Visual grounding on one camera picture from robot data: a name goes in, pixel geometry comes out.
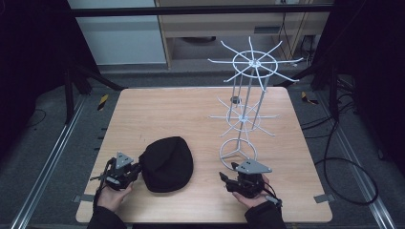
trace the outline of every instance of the wire stand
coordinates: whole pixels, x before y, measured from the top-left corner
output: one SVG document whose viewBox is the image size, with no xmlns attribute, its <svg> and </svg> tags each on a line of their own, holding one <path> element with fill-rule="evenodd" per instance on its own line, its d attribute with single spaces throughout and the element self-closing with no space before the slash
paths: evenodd
<svg viewBox="0 0 405 229">
<path fill-rule="evenodd" d="M 271 115 L 271 116 L 260 116 L 259 111 L 262 106 L 262 101 L 265 97 L 266 93 L 266 87 L 268 84 L 268 80 L 272 75 L 278 75 L 283 77 L 286 80 L 292 81 L 292 82 L 297 82 L 299 80 L 294 80 L 286 77 L 283 74 L 277 73 L 279 63 L 295 63 L 298 62 L 299 60 L 287 60 L 287 61 L 277 61 L 273 56 L 270 55 L 271 52 L 276 50 L 282 42 L 280 42 L 277 46 L 275 46 L 273 49 L 271 49 L 269 52 L 259 52 L 259 51 L 254 51 L 252 43 L 250 41 L 250 37 L 248 39 L 249 41 L 249 46 L 250 50 L 249 51 L 243 51 L 243 52 L 237 52 L 233 50 L 232 48 L 228 47 L 223 41 L 221 43 L 223 44 L 224 47 L 227 49 L 235 52 L 235 56 L 233 57 L 232 61 L 216 61 L 216 60 L 211 60 L 208 59 L 212 63 L 219 63 L 219 64 L 232 64 L 233 68 L 235 69 L 236 73 L 230 77 L 229 79 L 225 80 L 224 82 L 229 82 L 233 80 L 233 90 L 232 90 L 232 96 L 230 98 L 230 105 L 226 105 L 223 101 L 221 101 L 219 98 L 218 100 L 226 106 L 228 109 L 228 112 L 226 116 L 214 116 L 211 115 L 210 117 L 212 118 L 223 118 L 226 120 L 226 122 L 229 125 L 229 129 L 225 131 L 221 136 L 225 136 L 227 133 L 229 133 L 231 130 L 236 130 L 239 132 L 237 138 L 231 138 L 224 142 L 220 149 L 220 159 L 223 165 L 225 165 L 228 169 L 233 170 L 232 166 L 228 165 L 225 160 L 230 157 L 234 156 L 241 156 L 244 157 L 245 159 L 257 159 L 257 151 L 254 145 L 251 143 L 249 139 L 249 133 L 259 129 L 263 132 L 265 132 L 268 135 L 275 136 L 275 134 L 268 132 L 267 130 L 263 129 L 260 127 L 260 123 L 262 118 L 273 118 L 277 117 L 278 115 Z M 261 75 L 260 70 L 265 70 L 268 72 L 267 74 Z M 237 86 L 237 77 L 240 76 L 240 82 L 239 86 Z M 249 78 L 249 83 L 247 86 L 247 93 L 245 95 L 245 103 L 243 103 L 243 100 L 241 99 L 241 91 L 243 87 L 243 79 L 244 77 Z M 252 87 L 252 81 L 253 79 L 258 79 L 260 87 L 262 89 L 262 94 L 260 96 L 259 101 L 257 101 L 253 106 L 249 105 L 249 98 L 250 98 L 250 90 Z M 226 152 L 225 147 L 231 142 L 236 142 L 236 149 Z M 247 149 L 250 150 L 250 153 L 247 153 L 245 150 L 245 147 L 243 147 L 243 144 L 247 145 Z"/>
</svg>

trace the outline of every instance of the table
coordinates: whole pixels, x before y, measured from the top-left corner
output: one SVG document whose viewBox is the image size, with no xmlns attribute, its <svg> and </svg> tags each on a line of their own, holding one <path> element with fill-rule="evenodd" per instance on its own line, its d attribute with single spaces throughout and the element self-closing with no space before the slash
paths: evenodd
<svg viewBox="0 0 405 229">
<path fill-rule="evenodd" d="M 251 88 L 249 101 L 258 101 L 260 87 Z M 245 222 L 246 208 L 224 188 L 219 172 L 229 178 L 237 173 L 220 161 L 224 142 L 237 137 L 224 119 L 232 88 L 149 88 L 122 91 L 101 145 L 91 177 L 103 172 L 108 159 L 118 151 L 135 161 L 154 141 L 179 135 L 187 142 L 194 159 L 194 173 L 179 191 L 155 194 L 147 190 L 142 177 L 122 203 L 117 214 L 126 222 Z M 267 88 L 260 115 L 260 126 L 275 134 L 256 130 L 249 134 L 258 152 L 258 161 L 272 169 L 266 174 L 277 197 L 283 200 L 285 222 L 327 222 L 331 211 L 327 202 L 316 203 L 314 196 L 324 194 L 309 154 L 297 116 L 285 88 Z M 98 181 L 89 181 L 85 194 L 93 195 Z M 82 201 L 76 219 L 88 222 L 92 203 Z"/>
</svg>

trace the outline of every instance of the hand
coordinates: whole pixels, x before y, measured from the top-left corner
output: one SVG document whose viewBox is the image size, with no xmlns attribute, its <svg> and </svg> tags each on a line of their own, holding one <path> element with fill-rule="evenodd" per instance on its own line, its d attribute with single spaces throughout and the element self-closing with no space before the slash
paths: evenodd
<svg viewBox="0 0 405 229">
<path fill-rule="evenodd" d="M 269 180 L 265 175 L 263 176 L 263 181 L 265 183 L 268 183 Z M 268 193 L 266 191 L 263 191 L 261 194 L 259 194 L 258 196 L 256 196 L 255 198 L 245 198 L 244 196 L 242 196 L 241 194 L 237 193 L 237 192 L 233 192 L 232 195 L 242 204 L 244 204 L 247 208 L 252 208 L 252 207 L 256 207 L 261 203 L 264 203 L 267 201 L 266 199 L 266 195 L 268 195 Z"/>
<path fill-rule="evenodd" d="M 134 182 L 131 182 L 125 190 L 121 191 L 105 186 L 98 197 L 97 206 L 105 207 L 112 212 L 116 212 L 124 198 L 131 193 L 133 183 Z"/>
</svg>

